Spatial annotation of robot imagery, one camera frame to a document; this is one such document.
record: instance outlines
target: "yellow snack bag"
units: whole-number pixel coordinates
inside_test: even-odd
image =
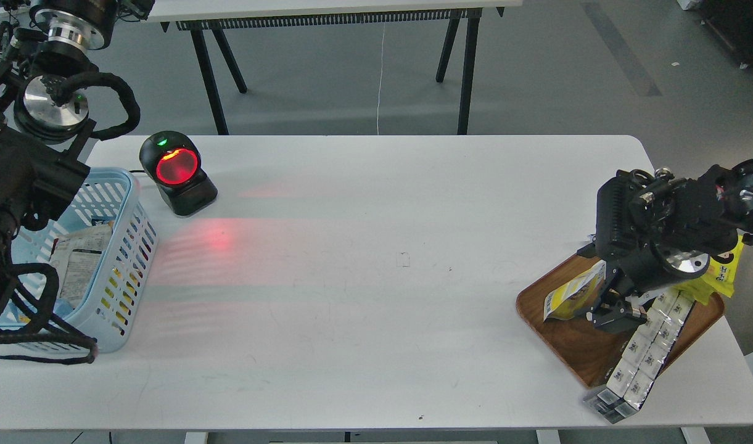
[[[733,284],[741,252],[743,242],[739,241],[735,248],[727,253],[712,257],[706,274],[691,281],[681,282],[675,285],[675,289],[682,290],[681,294],[703,305],[708,305],[713,292],[731,298],[735,292]]]
[[[566,321],[582,309],[591,296],[601,290],[606,280],[607,263],[598,261],[589,270],[558,287],[543,301],[543,320],[556,318]]]

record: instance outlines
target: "white tabletop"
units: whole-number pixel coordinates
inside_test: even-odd
[[[149,22],[520,6],[523,0],[157,0]]]
[[[92,166],[140,168],[145,136]],[[0,362],[0,429],[599,427],[584,387],[517,315],[584,244],[596,191],[650,168],[628,136],[197,136],[220,191],[173,216],[122,350]],[[619,427],[753,424],[724,319]]]

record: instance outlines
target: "black table leg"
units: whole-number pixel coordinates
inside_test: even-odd
[[[212,116],[215,118],[215,126],[218,134],[227,136],[229,134],[226,126],[226,115],[223,113],[223,106],[220,103],[220,94],[218,85],[215,82],[215,73],[212,72],[212,62],[209,60],[209,51],[207,51],[207,42],[204,40],[204,32],[200,30],[190,31],[192,44],[195,47],[195,56],[198,58],[198,66],[201,68],[201,76],[204,78],[204,86],[207,88],[207,97],[209,97],[209,106],[212,109]]]
[[[445,34],[445,44],[442,47],[442,56],[439,58],[439,67],[436,70],[436,81],[442,83],[447,71],[447,62],[450,61],[450,51],[453,50],[453,42],[456,41],[456,31],[458,31],[458,22],[461,19],[451,18],[447,23],[447,34]]]
[[[464,43],[464,75],[461,78],[461,103],[458,106],[458,134],[467,134],[469,104],[472,100],[472,76],[475,73],[475,50],[480,17],[467,18],[467,40]]]
[[[239,65],[236,64],[236,59],[233,57],[231,47],[228,45],[226,34],[223,34],[222,29],[213,29],[212,33],[215,34],[218,47],[220,47],[220,51],[223,53],[223,58],[226,59],[226,65],[229,65],[229,71],[231,71],[231,76],[233,76],[233,81],[236,84],[236,87],[240,93],[247,93],[247,85],[244,84],[242,73],[239,70]]]

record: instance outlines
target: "wooden tray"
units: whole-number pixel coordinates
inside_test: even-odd
[[[599,258],[587,259],[571,256],[551,270],[546,276],[527,287],[516,298],[516,309],[527,325],[533,329],[551,351],[576,374],[588,388],[604,383],[604,377],[620,359],[621,348],[631,337],[631,332],[608,334],[597,331],[584,318],[560,321],[543,321],[543,301],[546,295],[596,264]],[[724,314],[724,301],[718,293],[711,295],[705,306],[695,303],[678,341],[661,371],[672,365],[700,335]]]

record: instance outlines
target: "floor stripe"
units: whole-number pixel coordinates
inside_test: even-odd
[[[661,91],[656,86],[656,82],[650,77],[639,58],[625,42],[618,28],[601,8],[601,3],[586,2],[582,3],[582,7],[585,8],[585,14],[590,18],[590,22],[593,22],[593,26],[606,43],[615,61],[620,65],[636,95],[661,96]]]

